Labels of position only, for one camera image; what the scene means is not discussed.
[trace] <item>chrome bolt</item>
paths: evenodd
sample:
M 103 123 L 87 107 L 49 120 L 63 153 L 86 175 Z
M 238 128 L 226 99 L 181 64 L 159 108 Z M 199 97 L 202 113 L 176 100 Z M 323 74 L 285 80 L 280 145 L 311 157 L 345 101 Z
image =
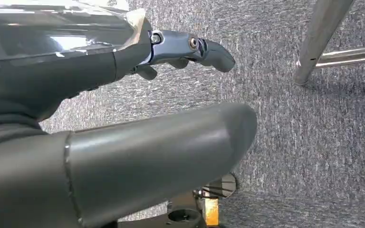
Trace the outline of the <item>chrome bolt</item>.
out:
M 152 34 L 152 36 L 150 37 L 150 41 L 152 42 L 152 44 L 158 44 L 162 41 L 162 39 L 160 38 L 159 34 Z
M 198 47 L 198 41 L 195 38 L 190 38 L 190 47 L 195 50 Z

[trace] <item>hex bolt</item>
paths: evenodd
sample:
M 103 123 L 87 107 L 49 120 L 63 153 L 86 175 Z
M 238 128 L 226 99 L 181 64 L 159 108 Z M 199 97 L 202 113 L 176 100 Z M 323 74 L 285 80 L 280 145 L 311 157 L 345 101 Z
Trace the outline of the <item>hex bolt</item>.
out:
M 158 44 L 162 41 L 162 38 L 160 38 L 159 34 L 152 34 L 152 36 L 150 36 L 150 41 L 152 44 Z

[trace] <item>yellow part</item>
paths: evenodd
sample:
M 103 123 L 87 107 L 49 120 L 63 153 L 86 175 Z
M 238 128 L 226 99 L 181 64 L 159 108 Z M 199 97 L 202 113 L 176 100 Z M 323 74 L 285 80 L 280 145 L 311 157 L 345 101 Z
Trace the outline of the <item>yellow part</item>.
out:
M 219 225 L 218 199 L 205 199 L 205 221 L 208 226 Z

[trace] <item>chrome pipe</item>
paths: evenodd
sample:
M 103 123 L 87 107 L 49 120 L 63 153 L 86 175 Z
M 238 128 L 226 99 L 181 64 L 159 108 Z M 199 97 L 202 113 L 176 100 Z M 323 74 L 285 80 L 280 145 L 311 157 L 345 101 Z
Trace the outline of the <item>chrome pipe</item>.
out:
M 356 63 L 365 63 L 365 47 L 324 53 L 315 68 L 345 66 Z
M 300 50 L 294 75 L 296 85 L 304 85 L 315 68 L 332 35 L 355 0 L 318 0 Z

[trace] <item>gray carpet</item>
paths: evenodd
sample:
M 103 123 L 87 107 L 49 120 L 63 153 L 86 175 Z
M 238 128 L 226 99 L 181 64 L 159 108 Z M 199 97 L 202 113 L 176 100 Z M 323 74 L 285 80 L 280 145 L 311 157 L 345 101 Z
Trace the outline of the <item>gray carpet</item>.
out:
M 253 149 L 234 169 L 238 192 L 222 202 L 231 228 L 365 227 L 365 64 L 315 70 L 292 83 L 312 0 L 131 0 L 157 29 L 220 42 L 237 60 L 228 74 L 190 64 L 159 66 L 65 101 L 42 123 L 56 132 L 234 101 L 258 113 Z M 365 46 L 365 0 L 357 0 L 328 50 Z M 129 216 L 165 213 L 164 204 Z

